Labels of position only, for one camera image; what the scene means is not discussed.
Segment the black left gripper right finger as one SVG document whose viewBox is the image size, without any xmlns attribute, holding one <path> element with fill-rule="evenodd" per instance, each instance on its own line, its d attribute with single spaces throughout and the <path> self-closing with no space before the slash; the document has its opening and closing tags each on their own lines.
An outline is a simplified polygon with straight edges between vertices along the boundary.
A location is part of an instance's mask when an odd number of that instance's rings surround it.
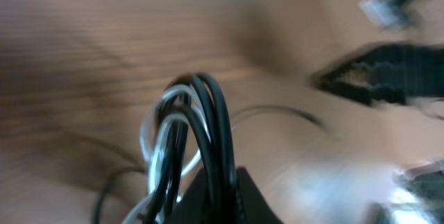
<svg viewBox="0 0 444 224">
<path fill-rule="evenodd" d="M 282 224 L 245 167 L 237 169 L 235 220 L 239 224 Z"/>
</svg>

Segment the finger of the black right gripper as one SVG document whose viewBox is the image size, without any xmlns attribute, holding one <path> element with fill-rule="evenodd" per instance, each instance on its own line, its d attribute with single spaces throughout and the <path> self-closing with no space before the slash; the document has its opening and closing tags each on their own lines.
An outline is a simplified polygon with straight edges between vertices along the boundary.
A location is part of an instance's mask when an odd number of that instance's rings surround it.
<svg viewBox="0 0 444 224">
<path fill-rule="evenodd" d="M 443 64 L 443 47 L 420 46 L 410 43 L 388 43 L 366 46 L 349 53 L 313 74 L 313 78 L 338 78 L 352 71 L 389 69 L 391 73 L 420 72 L 425 67 L 436 68 Z"/>
<path fill-rule="evenodd" d="M 360 87 L 343 82 L 314 79 L 314 87 L 323 92 L 338 96 L 365 106 L 373 106 L 375 101 L 398 105 L 408 105 L 408 100 L 419 97 L 443 97 L 443 78 L 425 79 L 418 85 L 408 83 L 403 88 L 382 86 Z"/>
</svg>

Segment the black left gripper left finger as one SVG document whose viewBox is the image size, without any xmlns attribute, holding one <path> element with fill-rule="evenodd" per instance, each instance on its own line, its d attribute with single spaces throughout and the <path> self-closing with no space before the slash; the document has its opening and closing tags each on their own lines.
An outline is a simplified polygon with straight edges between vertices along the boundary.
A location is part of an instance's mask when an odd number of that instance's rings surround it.
<svg viewBox="0 0 444 224">
<path fill-rule="evenodd" d="M 204 169 L 197 174 L 183 199 L 165 219 L 165 224 L 211 224 L 215 215 L 207 195 L 207 178 Z"/>
</svg>

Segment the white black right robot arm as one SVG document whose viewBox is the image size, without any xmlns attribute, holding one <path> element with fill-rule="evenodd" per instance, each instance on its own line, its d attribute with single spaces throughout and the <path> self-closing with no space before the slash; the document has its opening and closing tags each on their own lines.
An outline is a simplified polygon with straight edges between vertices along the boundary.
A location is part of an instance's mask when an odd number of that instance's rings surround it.
<svg viewBox="0 0 444 224">
<path fill-rule="evenodd" d="M 323 136 L 295 192 L 310 223 L 443 222 L 443 47 L 364 45 L 310 73 Z"/>
</svg>

